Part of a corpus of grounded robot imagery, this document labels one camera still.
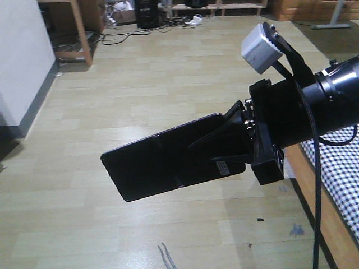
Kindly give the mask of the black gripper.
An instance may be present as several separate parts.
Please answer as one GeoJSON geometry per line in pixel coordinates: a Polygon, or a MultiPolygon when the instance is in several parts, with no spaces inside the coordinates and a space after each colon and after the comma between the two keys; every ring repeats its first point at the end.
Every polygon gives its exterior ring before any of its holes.
{"type": "Polygon", "coordinates": [[[249,87],[254,113],[254,157],[243,120],[245,107],[237,101],[224,115],[224,123],[189,145],[190,153],[210,161],[251,163],[259,184],[284,179],[283,148],[311,138],[311,126],[296,84],[261,80],[249,87]]]}

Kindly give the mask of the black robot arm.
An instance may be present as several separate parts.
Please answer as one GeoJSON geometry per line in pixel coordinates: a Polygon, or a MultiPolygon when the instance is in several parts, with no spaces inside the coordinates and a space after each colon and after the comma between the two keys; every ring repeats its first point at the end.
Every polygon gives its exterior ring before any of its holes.
{"type": "Polygon", "coordinates": [[[225,114],[222,126],[190,144],[211,161],[251,166],[261,185],[280,181],[283,149],[358,123],[358,58],[332,63],[300,87],[290,77],[278,83],[261,80],[250,98],[225,114]]]}

